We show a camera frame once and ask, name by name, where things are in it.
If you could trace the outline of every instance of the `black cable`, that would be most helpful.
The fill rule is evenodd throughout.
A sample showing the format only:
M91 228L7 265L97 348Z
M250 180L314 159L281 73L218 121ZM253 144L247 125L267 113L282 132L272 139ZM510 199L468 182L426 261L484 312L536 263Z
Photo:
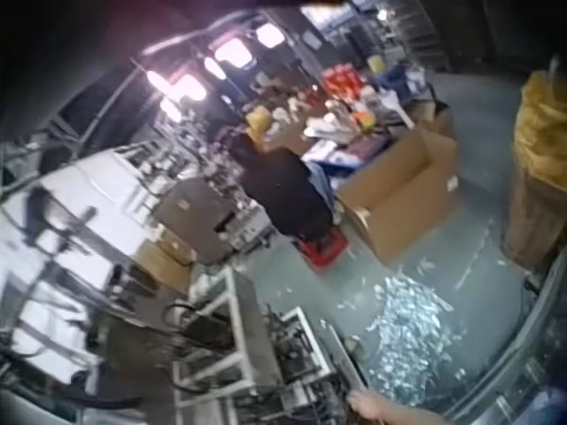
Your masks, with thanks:
M52 387L55 394L62 398L66 398L69 401L73 401L81 405L82 407L88 407L91 409L99 410L122 410L122 409L133 409L139 407L142 403L141 397L132 398L119 398L119 399L105 399L97 396L91 396L87 394L84 390L77 389L75 387L63 386L55 384Z

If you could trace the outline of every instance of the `shredded foil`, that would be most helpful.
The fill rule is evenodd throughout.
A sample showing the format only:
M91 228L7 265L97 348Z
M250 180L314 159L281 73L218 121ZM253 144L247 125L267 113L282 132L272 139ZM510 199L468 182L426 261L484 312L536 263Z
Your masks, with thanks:
M402 272L375 285L374 293L383 310L366 327L379 337L367 361L369 381L385 397L406 406L421 405L441 365L452 361L447 349L462 339L461 333L442 324L442 315L453 307Z

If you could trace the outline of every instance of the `plastic bag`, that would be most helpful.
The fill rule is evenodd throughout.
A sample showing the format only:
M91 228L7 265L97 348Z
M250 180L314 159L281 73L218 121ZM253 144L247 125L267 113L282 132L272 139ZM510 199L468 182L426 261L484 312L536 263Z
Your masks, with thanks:
M531 175L567 189L567 79L532 74L522 89L514 145Z

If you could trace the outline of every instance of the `concrete floor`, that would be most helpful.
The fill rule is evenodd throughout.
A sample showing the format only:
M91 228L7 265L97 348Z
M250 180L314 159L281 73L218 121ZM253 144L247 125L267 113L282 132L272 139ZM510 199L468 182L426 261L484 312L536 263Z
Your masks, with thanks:
M501 254L505 225L511 143L519 105L519 85L497 77L435 75L439 100L453 111L460 152L461 203L437 228L391 264L382 264L347 225L350 246L324 273L310 269L282 237L246 262L245 274L262 301L285 312L307 311L317 328L333 323L343 336L361 341L359 363L369 386L381 390L373 365L379 360L382 313L375 285L402 272L448 302L454 310L441 326L460 336L431 371L423 405L441 410L462 395L498 356L530 308L525 272Z

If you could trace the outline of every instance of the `metal machinery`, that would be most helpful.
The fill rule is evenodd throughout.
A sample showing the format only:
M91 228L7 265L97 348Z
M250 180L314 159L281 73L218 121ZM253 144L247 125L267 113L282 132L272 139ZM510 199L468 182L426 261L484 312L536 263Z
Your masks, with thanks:
M300 307L262 314L253 283L229 267L208 287L182 332L220 315L231 335L219 338L232 348L192 350L174 363L177 423L349 423L345 396L362 382L331 325L317 336ZM198 386L210 390L195 395Z

